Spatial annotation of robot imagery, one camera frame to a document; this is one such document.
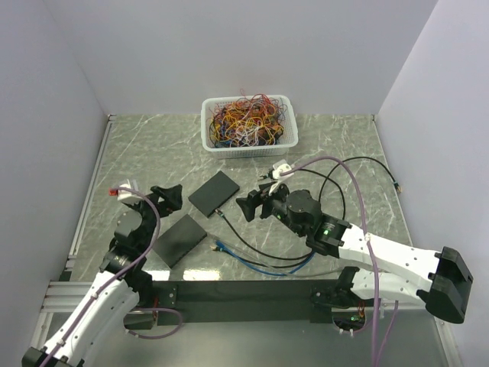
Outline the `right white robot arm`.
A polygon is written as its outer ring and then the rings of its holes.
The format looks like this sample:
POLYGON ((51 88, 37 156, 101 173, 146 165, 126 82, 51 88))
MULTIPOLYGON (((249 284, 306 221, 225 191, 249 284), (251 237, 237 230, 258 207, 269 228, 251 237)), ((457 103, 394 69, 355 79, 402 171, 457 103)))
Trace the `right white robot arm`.
POLYGON ((303 237, 315 253, 377 267, 378 274, 358 270, 336 286, 345 305, 359 299, 383 298, 422 304, 441 320, 461 324, 473 284, 473 276, 461 254, 450 247, 436 252, 414 248, 364 233, 362 228, 322 211, 308 190, 290 191, 284 184, 273 193, 252 190, 238 198, 247 221, 272 216, 303 237))

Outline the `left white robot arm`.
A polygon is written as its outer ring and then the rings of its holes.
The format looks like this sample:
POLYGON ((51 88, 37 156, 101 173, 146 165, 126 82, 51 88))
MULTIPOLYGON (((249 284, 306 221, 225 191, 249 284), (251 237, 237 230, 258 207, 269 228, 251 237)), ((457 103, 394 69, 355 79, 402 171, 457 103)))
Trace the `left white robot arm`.
POLYGON ((39 349, 26 351, 23 366, 91 366, 105 339, 122 326, 128 313, 159 312, 153 279, 143 266, 162 218, 182 208, 182 190, 179 184, 153 186, 144 195, 130 183, 110 189, 128 211, 118 218, 99 272, 61 328, 39 349))

